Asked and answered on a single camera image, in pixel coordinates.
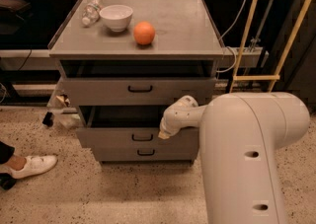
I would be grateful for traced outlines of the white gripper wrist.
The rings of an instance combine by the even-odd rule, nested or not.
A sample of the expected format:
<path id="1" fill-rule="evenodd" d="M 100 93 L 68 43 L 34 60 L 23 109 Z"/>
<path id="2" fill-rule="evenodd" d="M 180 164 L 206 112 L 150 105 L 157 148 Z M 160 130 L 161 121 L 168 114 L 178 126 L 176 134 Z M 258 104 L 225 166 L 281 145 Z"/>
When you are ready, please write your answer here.
<path id="1" fill-rule="evenodd" d="M 158 137 L 160 139 L 169 139 L 181 130 L 181 123 L 173 118 L 163 117 L 160 122 L 160 131 Z"/>

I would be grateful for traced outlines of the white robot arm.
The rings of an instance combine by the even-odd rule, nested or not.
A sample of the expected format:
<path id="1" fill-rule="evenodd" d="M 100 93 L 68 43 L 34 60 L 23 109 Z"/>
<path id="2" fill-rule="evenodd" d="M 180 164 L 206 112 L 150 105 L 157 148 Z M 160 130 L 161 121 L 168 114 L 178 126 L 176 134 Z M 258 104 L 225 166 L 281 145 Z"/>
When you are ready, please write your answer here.
<path id="1" fill-rule="evenodd" d="M 159 137 L 199 129 L 208 224 L 288 224 L 275 151 L 300 140 L 309 123 L 290 93 L 229 93 L 204 106 L 184 96 L 165 109 Z"/>

